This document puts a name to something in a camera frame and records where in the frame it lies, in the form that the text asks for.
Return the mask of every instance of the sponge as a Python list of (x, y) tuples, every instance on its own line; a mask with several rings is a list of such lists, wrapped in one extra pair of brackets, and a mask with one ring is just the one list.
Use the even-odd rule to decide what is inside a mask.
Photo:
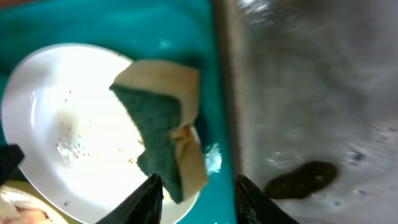
[(207, 183), (201, 149), (191, 131), (198, 86), (198, 70), (163, 60), (132, 63), (110, 86), (141, 132), (145, 151), (137, 165), (147, 176), (159, 174), (176, 203)]

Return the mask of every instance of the metal surface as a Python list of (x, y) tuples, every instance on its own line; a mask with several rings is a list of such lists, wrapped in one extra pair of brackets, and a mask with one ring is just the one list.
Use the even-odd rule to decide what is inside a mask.
[(219, 45), (236, 173), (263, 187), (305, 161), (332, 162), (340, 175), (329, 187), (278, 205), (300, 223), (395, 223), (398, 2), (215, 4), (225, 8), (216, 19), (227, 25)]

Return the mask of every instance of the teal surface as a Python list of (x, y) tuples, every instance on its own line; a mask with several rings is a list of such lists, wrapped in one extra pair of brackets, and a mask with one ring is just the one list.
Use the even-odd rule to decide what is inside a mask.
[(221, 77), (207, 0), (52, 0), (0, 10), (0, 87), (29, 53), (64, 42), (95, 44), (134, 60), (162, 58), (201, 69), (196, 127), (209, 183), (180, 222), (233, 224), (233, 185)]

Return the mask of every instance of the teal tray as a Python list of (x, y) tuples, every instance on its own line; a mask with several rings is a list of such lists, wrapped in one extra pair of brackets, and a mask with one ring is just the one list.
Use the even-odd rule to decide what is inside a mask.
[(4, 89), (8, 75), (26, 55), (65, 42), (99, 45), (134, 60), (161, 58), (201, 69), (200, 115), (196, 127), (203, 144), (209, 183), (180, 223), (236, 223), (210, 3), (207, 0), (52, 0), (0, 9), (0, 88)]

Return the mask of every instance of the gray metal sink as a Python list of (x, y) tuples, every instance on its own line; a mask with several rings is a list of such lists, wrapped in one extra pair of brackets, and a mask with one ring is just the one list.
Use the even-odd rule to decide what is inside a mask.
[(339, 175), (300, 223), (398, 220), (398, 1), (215, 4), (235, 173), (258, 187), (307, 161)]

